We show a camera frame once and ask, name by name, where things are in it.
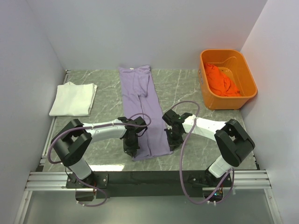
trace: bin rim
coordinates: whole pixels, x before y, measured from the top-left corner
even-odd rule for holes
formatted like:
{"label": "bin rim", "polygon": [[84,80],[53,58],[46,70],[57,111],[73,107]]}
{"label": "bin rim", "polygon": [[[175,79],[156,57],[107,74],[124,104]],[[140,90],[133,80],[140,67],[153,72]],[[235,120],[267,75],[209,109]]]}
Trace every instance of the bin rim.
{"label": "bin rim", "polygon": [[[249,67],[248,67],[248,65],[247,65],[247,62],[246,62],[246,60],[245,60],[244,55],[243,55],[241,52],[239,52],[239,51],[237,51],[237,50],[233,50],[233,49],[206,49],[206,50],[204,50],[204,51],[201,52],[201,54],[200,54],[200,61],[202,61],[202,60],[201,60],[201,59],[202,59],[202,54],[203,54],[204,52],[206,52],[206,51],[211,51],[211,50],[230,50],[230,51],[234,51],[234,52],[237,52],[238,54],[240,54],[240,55],[244,58],[246,67],[247,67],[247,69],[248,69],[248,71],[249,71],[249,74],[250,74],[250,76],[251,76],[251,79],[252,79],[253,84],[254,84],[254,87],[255,87],[255,92],[254,92],[252,95],[250,95],[250,96],[223,97],[223,96],[218,96],[218,95],[216,95],[215,93],[213,93],[213,92],[211,91],[211,89],[210,89],[210,86],[208,85],[208,88],[207,88],[207,89],[209,90],[209,92],[210,92],[211,94],[213,94],[215,97],[222,98],[222,99],[227,99],[227,98],[230,98],[230,99],[234,99],[234,98],[235,98],[235,99],[240,99],[240,98],[253,98],[253,97],[257,94],[257,86],[256,86],[256,83],[255,83],[253,77],[252,77],[251,71],[250,71],[250,69],[249,69]],[[206,71],[204,71],[204,72],[205,72],[205,75],[204,75],[205,77],[204,77],[204,79],[205,79],[206,83],[208,83],[207,78],[206,78]]]}

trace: folded white cloth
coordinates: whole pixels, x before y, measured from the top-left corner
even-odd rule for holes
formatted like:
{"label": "folded white cloth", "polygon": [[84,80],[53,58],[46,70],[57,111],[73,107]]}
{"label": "folded white cloth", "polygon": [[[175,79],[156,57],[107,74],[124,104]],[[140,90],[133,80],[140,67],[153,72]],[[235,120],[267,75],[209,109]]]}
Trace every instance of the folded white cloth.
{"label": "folded white cloth", "polygon": [[88,116],[93,106],[98,86],[75,85],[67,82],[57,87],[56,98],[50,116]]}

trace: purple garment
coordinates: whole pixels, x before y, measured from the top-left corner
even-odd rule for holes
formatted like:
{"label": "purple garment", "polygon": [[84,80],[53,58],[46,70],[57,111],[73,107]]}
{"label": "purple garment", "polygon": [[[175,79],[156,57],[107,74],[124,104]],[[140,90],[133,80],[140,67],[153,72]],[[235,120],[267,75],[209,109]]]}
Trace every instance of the purple garment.
{"label": "purple garment", "polygon": [[[137,69],[119,68],[123,109],[129,118],[136,113],[145,113],[152,122],[145,134],[138,138],[140,149],[133,160],[144,160],[161,155],[171,154],[166,132],[163,112],[155,90],[150,66],[145,65]],[[143,116],[146,123],[149,119]]]}

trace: orange basket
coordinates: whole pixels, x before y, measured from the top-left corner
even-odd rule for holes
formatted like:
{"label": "orange basket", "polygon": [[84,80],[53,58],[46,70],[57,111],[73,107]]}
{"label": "orange basket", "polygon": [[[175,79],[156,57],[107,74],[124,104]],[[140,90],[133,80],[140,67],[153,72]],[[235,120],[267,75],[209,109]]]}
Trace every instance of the orange basket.
{"label": "orange basket", "polygon": [[[241,97],[221,97],[209,87],[204,63],[217,66],[240,90]],[[210,110],[237,110],[257,93],[257,87],[244,56],[229,49],[208,49],[200,54],[199,82],[205,106]]]}

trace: table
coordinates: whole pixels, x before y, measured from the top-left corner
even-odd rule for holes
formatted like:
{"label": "table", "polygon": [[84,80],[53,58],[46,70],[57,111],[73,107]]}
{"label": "table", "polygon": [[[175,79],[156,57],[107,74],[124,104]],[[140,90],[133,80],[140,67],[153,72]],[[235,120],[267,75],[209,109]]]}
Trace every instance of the table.
{"label": "table", "polygon": [[[245,127],[239,110],[211,111],[204,106],[197,70],[152,70],[152,75],[163,112],[179,101],[194,100],[200,105],[199,117],[216,121],[236,119]],[[75,118],[82,123],[99,123],[123,116],[118,70],[71,70],[68,71],[65,80],[74,84],[94,83],[98,89],[90,116],[57,117],[50,130],[52,137]],[[195,105],[185,103],[178,105],[174,111],[178,114],[185,112],[194,114],[196,110]],[[183,169],[205,170],[219,155],[220,151],[215,141],[192,134],[185,148]],[[84,154],[84,159],[94,171],[155,171],[178,170],[179,156],[180,148],[171,155],[132,161],[131,157],[123,152],[120,139],[109,139],[91,144]],[[58,160],[54,150],[51,157],[55,161]],[[256,169],[253,153],[236,169]],[[43,171],[64,171],[64,166],[62,164],[53,165],[46,161]]]}

